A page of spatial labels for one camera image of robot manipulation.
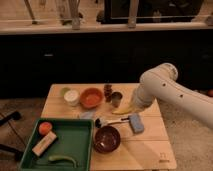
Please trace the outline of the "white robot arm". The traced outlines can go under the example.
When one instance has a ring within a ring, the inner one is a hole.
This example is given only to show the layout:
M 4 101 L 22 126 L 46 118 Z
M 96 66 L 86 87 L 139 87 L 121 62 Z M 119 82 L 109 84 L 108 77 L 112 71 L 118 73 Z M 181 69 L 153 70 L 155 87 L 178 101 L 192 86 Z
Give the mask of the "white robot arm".
M 177 105 L 213 130 L 213 98 L 190 90 L 176 82 L 178 70 L 171 63 L 163 63 L 145 71 L 133 90 L 130 107 L 142 111 L 155 99 Z

